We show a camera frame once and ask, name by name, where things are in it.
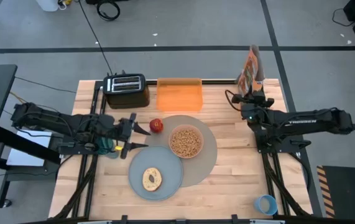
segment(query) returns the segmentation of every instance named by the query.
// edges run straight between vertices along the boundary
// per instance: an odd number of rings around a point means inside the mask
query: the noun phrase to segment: wooden bowl
[[[181,131],[181,130],[183,130],[183,129],[191,129],[191,130],[193,130],[193,131],[198,135],[198,137],[199,137],[199,139],[200,139],[200,148],[199,148],[199,150],[198,150],[194,155],[192,155],[192,156],[181,156],[181,155],[177,154],[177,153],[173,150],[173,148],[172,148],[172,144],[171,144],[171,143],[172,143],[173,135],[176,134],[178,131]],[[192,125],[189,125],[189,124],[182,124],[182,125],[179,125],[179,126],[177,126],[175,129],[173,129],[172,133],[170,133],[170,136],[169,136],[169,148],[170,148],[170,150],[172,150],[172,152],[173,152],[176,156],[178,156],[178,157],[180,157],[180,158],[184,158],[184,159],[190,159],[190,158],[195,157],[196,155],[198,155],[198,154],[200,153],[200,151],[202,150],[202,148],[203,148],[203,135],[202,135],[201,131],[200,131],[198,128],[196,128],[196,127],[194,127],[194,126],[192,126]]]

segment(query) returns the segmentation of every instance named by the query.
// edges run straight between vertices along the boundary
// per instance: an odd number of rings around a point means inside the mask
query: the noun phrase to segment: bagel
[[[161,183],[162,176],[157,168],[150,167],[144,171],[142,175],[142,185],[144,189],[150,192],[156,191]]]

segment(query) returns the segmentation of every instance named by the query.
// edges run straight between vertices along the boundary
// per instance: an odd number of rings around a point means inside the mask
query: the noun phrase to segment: gray floor
[[[345,46],[350,40],[350,45],[355,45],[352,29],[331,21],[333,10],[346,3],[347,0],[267,0],[278,44]],[[114,22],[101,20],[93,6],[83,4],[104,47],[271,46],[257,0],[130,0],[118,4],[122,14]],[[336,13],[336,19],[348,22],[341,12]],[[97,47],[95,42],[76,3],[65,11],[51,13],[41,11],[32,0],[3,0],[0,5],[0,49]],[[279,78],[274,53],[260,54],[266,76]],[[355,121],[355,51],[281,54],[297,110],[337,106],[350,112]],[[140,72],[147,78],[234,78],[246,55],[247,51],[240,50],[106,53],[114,71]],[[0,54],[0,64],[3,63],[18,65],[17,76],[69,90],[76,90],[79,80],[102,79],[108,71],[100,53]],[[12,91],[27,101],[63,113],[71,113],[75,97],[20,80],[14,82]],[[11,112],[16,103],[15,98],[9,97],[5,110]],[[0,125],[10,128],[9,118],[4,113]],[[305,139],[313,142],[307,150],[314,174],[320,164],[355,167],[355,132],[349,136],[312,134]],[[13,183],[7,197],[14,204],[0,209],[0,223],[46,219],[54,184]]]

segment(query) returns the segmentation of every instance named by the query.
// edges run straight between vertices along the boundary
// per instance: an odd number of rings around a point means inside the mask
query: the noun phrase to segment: gray round mat
[[[161,185],[153,192],[149,192],[142,186],[142,175],[150,167],[157,168],[162,176]],[[130,163],[129,184],[138,196],[147,200],[169,198],[178,190],[182,179],[182,163],[169,148],[162,146],[143,148]]]
[[[181,124],[190,124],[198,128],[204,139],[203,149],[191,159],[181,159],[183,164],[183,182],[181,187],[199,184],[212,171],[217,159],[217,143],[208,126],[199,119],[191,116],[176,115],[162,119],[164,130],[147,136],[145,144],[149,146],[165,146],[169,148],[169,135],[174,128]]]

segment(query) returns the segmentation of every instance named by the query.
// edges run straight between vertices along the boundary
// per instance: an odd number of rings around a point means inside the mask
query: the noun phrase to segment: wooden tabletop
[[[94,80],[80,81],[73,107],[73,114],[88,114],[93,97]],[[218,157],[211,174],[198,185],[180,188],[175,195],[161,201],[150,202],[137,196],[129,186],[128,169],[132,158],[140,151],[135,149],[124,159],[99,156],[91,203],[90,220],[120,220],[128,215],[130,220],[145,219],[230,219],[267,217],[255,211],[253,203],[267,194],[261,155],[257,152],[253,132],[240,113],[228,104],[224,90],[236,92],[235,85],[203,85],[203,108],[197,113],[163,113],[156,109],[156,86],[150,86],[150,105],[145,108],[112,110],[108,105],[105,113],[115,120],[130,113],[137,113],[137,121],[149,130],[154,118],[185,114],[200,119],[213,132]],[[278,79],[264,82],[265,95],[274,98],[273,110],[286,111]],[[145,136],[133,134],[131,140],[144,143]],[[288,154],[279,154],[285,186],[304,210],[311,213],[310,199],[306,190],[301,165]],[[58,173],[49,216],[56,215],[76,189],[81,156],[75,155]],[[279,192],[274,186],[277,201]],[[80,215],[86,192],[81,198]]]

